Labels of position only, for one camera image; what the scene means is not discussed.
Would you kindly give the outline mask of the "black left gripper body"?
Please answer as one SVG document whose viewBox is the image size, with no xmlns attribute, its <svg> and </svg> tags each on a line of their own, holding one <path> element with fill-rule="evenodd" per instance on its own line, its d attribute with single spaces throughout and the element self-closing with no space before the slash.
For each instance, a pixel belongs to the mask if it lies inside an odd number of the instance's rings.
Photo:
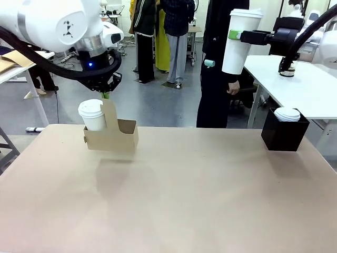
<svg viewBox="0 0 337 253">
<path fill-rule="evenodd" d="M 94 57 L 90 57 L 89 52 L 81 51 L 78 53 L 78 59 L 83 72 L 104 70 L 105 74 L 99 77 L 86 77 L 80 81 L 91 91 L 112 92 L 120 84 L 122 74 L 117 70 L 121 66 L 122 57 L 117 50 L 110 50 Z"/>
</svg>

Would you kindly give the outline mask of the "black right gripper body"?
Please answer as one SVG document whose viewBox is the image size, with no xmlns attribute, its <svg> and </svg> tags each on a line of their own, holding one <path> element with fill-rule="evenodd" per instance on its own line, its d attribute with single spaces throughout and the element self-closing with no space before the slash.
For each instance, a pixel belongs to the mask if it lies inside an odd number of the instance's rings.
<svg viewBox="0 0 337 253">
<path fill-rule="evenodd" d="M 269 39 L 269 54 L 286 56 L 298 33 L 298 30 L 279 28 Z"/>
</svg>

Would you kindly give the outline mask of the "person's left hand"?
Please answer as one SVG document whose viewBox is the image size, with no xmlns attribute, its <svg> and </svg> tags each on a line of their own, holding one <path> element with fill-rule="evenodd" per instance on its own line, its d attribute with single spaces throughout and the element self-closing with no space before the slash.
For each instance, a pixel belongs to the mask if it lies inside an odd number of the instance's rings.
<svg viewBox="0 0 337 253">
<path fill-rule="evenodd" d="M 239 81 L 236 81 L 234 83 L 228 84 L 229 88 L 227 90 L 227 93 L 230 95 L 236 95 L 240 90 L 240 83 Z"/>
</svg>

